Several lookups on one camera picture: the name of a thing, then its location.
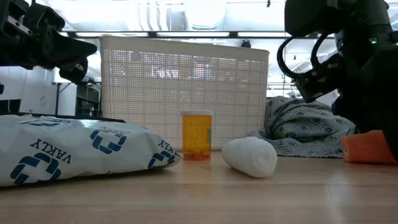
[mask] orange object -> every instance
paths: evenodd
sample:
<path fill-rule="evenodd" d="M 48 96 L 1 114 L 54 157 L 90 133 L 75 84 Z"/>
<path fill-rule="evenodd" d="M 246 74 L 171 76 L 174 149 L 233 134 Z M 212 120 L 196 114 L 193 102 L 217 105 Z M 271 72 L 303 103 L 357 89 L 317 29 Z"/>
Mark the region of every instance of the orange object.
<path fill-rule="evenodd" d="M 398 164 L 382 131 L 345 136 L 341 144 L 346 162 Z"/>
<path fill-rule="evenodd" d="M 211 123 L 213 112 L 189 110 L 182 116 L 182 152 L 185 160 L 204 161 L 211 155 Z"/>

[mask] black cable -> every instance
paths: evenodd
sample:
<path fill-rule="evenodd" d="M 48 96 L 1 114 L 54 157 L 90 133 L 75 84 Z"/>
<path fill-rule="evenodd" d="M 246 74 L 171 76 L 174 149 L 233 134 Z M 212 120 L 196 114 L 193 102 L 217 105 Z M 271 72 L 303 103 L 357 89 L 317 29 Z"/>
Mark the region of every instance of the black cable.
<path fill-rule="evenodd" d="M 280 47 L 278 48 L 278 52 L 276 55 L 276 60 L 278 62 L 279 68 L 282 70 L 282 72 L 287 75 L 290 78 L 294 78 L 296 79 L 299 75 L 301 75 L 301 73 L 295 73 L 293 71 L 291 71 L 287 66 L 286 63 L 284 61 L 284 49 L 286 47 L 286 45 L 292 41 L 295 37 L 289 37 L 287 40 L 285 40 Z"/>
<path fill-rule="evenodd" d="M 322 44 L 322 42 L 329 36 L 329 34 L 325 33 L 322 34 L 319 39 L 317 40 L 317 42 L 315 43 L 315 45 L 313 46 L 312 52 L 311 52 L 311 64 L 312 64 L 312 68 L 316 71 L 317 68 L 319 68 L 321 66 L 321 63 L 318 60 L 318 50 Z"/>

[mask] white lump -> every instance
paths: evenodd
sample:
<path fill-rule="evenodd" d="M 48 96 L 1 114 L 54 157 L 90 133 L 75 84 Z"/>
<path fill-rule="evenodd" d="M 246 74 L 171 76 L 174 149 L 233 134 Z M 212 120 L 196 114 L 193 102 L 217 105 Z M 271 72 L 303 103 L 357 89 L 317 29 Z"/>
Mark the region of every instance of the white lump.
<path fill-rule="evenodd" d="M 235 139 L 222 149 L 228 165 L 251 177 L 268 177 L 274 173 L 277 154 L 272 145 L 256 137 Z"/>

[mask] patterned fabric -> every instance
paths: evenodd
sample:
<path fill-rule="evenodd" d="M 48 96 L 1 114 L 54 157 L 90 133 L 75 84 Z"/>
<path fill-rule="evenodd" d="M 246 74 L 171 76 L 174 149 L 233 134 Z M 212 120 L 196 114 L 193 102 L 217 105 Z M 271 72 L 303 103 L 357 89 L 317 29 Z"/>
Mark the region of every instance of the patterned fabric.
<path fill-rule="evenodd" d="M 323 103 L 277 96 L 267 102 L 265 129 L 251 132 L 270 142 L 280 156 L 343 158 L 341 139 L 355 125 Z"/>

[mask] white cap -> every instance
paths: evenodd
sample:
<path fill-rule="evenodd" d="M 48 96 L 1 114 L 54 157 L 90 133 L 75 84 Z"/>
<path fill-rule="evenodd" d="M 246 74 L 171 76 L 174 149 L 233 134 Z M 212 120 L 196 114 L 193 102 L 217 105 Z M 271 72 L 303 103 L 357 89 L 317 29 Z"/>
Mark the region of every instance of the white cap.
<path fill-rule="evenodd" d="M 181 116 L 185 115 L 208 115 L 212 116 L 213 112 L 210 110 L 186 110 L 186 111 L 181 111 Z"/>

